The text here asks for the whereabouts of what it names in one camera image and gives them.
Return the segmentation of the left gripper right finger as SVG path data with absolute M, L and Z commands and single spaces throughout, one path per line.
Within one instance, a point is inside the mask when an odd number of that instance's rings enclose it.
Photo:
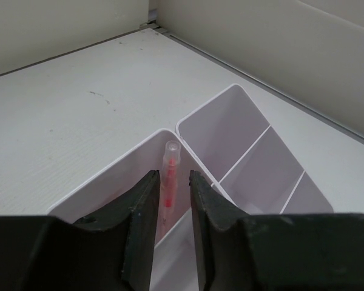
M 364 290 L 364 214 L 248 215 L 189 186 L 200 290 Z

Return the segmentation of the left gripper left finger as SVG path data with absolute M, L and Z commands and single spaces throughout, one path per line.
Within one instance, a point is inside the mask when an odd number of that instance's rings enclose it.
M 74 223 L 0 216 L 0 290 L 148 290 L 159 200 L 151 170 Z

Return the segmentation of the red pen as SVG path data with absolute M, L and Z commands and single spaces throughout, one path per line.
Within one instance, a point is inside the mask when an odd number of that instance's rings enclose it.
M 181 144 L 171 140 L 165 145 L 161 169 L 160 209 L 158 212 L 157 241 L 170 229 L 178 190 L 178 169 L 181 161 Z

